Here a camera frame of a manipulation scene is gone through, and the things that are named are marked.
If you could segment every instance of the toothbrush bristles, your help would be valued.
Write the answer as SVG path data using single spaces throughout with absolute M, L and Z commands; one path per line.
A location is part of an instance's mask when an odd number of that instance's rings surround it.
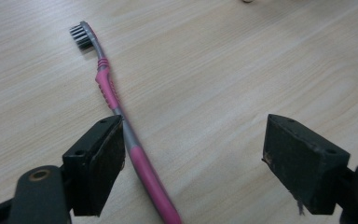
M 80 49 L 88 49 L 92 46 L 89 36 L 86 34 L 86 31 L 81 25 L 72 27 L 69 30 L 69 33 L 71 34 L 72 38 L 75 40 L 77 46 Z

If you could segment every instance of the light wood surface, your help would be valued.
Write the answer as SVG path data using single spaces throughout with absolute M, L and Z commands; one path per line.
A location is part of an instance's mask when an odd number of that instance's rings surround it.
M 260 159 L 273 113 L 358 165 L 358 0 L 0 1 L 0 202 L 111 115 L 68 33 L 83 20 L 184 223 L 338 223 L 300 216 Z M 126 161 L 101 217 L 75 223 L 161 222 Z

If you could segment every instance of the table surface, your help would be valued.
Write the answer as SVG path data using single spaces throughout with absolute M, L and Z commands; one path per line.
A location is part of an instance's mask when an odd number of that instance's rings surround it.
M 338 223 L 339 207 L 300 216 L 260 159 L 278 114 L 358 165 L 358 0 L 0 1 L 0 202 L 111 115 L 80 21 L 185 223 Z M 161 222 L 126 161 L 102 215 L 75 223 Z

